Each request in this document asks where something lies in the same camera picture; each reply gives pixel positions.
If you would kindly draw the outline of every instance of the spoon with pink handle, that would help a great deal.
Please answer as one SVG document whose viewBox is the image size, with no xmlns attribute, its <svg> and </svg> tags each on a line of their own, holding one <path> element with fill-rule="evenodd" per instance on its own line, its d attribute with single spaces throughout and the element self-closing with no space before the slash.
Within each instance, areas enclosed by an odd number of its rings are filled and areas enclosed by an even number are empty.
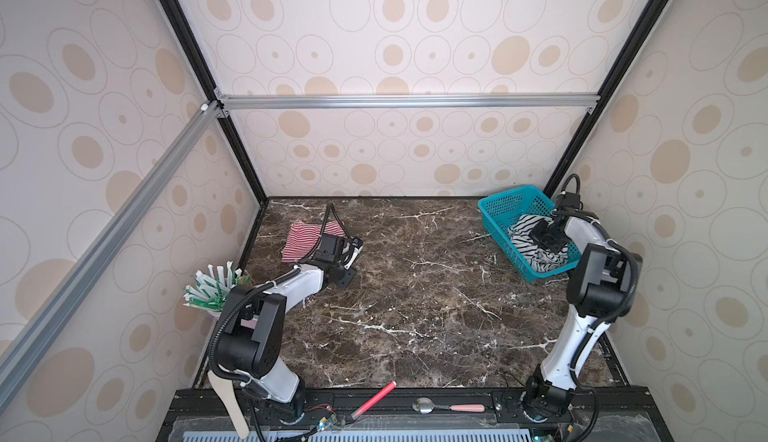
<svg viewBox="0 0 768 442">
<path fill-rule="evenodd" d="M 420 414 L 429 414 L 434 409 L 453 410 L 454 412 L 484 412 L 483 404 L 437 405 L 432 399 L 421 397 L 413 403 L 413 409 Z"/>
</svg>

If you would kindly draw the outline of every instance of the marble surface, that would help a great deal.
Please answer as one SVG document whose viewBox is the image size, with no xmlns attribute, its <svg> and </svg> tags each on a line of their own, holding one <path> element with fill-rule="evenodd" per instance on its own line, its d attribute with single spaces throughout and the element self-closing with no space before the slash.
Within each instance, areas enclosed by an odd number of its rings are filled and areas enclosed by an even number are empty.
<svg viewBox="0 0 768 442">
<path fill-rule="evenodd" d="M 290 268 L 280 261 L 290 224 L 319 224 L 326 202 L 270 202 L 246 265 L 255 282 Z M 552 349 L 564 276 L 526 283 L 476 198 L 332 202 L 364 245 L 346 290 L 329 286 L 286 316 L 281 355 L 308 387 L 513 387 Z M 581 378 L 610 385 L 599 349 Z"/>
</svg>

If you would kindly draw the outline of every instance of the green and white straw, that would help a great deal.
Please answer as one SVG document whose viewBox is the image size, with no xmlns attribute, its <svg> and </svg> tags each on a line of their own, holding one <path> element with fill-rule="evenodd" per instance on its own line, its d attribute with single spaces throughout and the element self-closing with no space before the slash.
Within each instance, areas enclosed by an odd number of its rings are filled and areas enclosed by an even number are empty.
<svg viewBox="0 0 768 442">
<path fill-rule="evenodd" d="M 224 276 L 224 267 L 208 265 L 209 275 L 201 271 L 195 273 L 195 286 L 187 285 L 184 289 L 184 300 L 188 307 L 198 307 L 208 312 L 221 312 L 226 301 L 226 296 L 235 285 L 242 285 L 248 281 L 248 275 L 243 276 L 242 269 L 232 272 L 232 261 L 226 263 L 226 276 Z"/>
</svg>

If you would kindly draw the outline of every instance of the light blue slotted panel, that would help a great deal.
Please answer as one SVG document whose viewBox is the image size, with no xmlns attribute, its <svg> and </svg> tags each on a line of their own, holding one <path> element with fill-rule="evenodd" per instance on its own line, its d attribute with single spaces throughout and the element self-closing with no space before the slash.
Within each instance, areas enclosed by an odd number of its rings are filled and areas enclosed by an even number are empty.
<svg viewBox="0 0 768 442">
<path fill-rule="evenodd" d="M 267 442 L 279 437 L 301 435 L 302 431 L 281 430 L 264 434 Z M 184 432 L 184 442 L 243 442 L 233 431 Z M 251 432 L 245 442 L 259 442 Z M 348 430 L 325 432 L 309 438 L 309 442 L 532 442 L 526 429 L 450 429 L 450 430 Z"/>
</svg>

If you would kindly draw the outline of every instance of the robotic arm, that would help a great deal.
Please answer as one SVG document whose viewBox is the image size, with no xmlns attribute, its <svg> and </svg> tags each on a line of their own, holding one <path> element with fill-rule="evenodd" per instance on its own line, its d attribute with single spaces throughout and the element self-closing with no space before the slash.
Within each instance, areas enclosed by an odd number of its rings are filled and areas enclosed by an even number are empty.
<svg viewBox="0 0 768 442">
<path fill-rule="evenodd" d="M 329 211 L 335 215 L 329 205 L 323 229 Z M 262 400 L 288 424 L 302 418 L 305 390 L 302 379 L 280 358 L 285 314 L 328 284 L 346 288 L 357 273 L 352 263 L 362 248 L 362 240 L 346 234 L 345 228 L 346 237 L 322 232 L 310 250 L 314 254 L 299 260 L 288 273 L 256 288 L 233 288 L 208 345 L 210 368 L 216 378 L 240 382 L 248 398 Z M 245 326 L 240 321 L 255 324 Z M 224 382 L 221 386 L 227 394 L 219 393 L 222 399 L 231 392 L 231 383 Z"/>
<path fill-rule="evenodd" d="M 534 422 L 561 416 L 568 409 L 595 342 L 629 312 L 642 265 L 639 255 L 608 236 L 595 214 L 581 209 L 578 185 L 576 193 L 563 190 L 558 195 L 552 224 L 541 221 L 531 234 L 537 244 L 553 252 L 571 241 L 581 252 L 566 287 L 565 325 L 552 352 L 526 382 L 522 405 Z"/>
</svg>

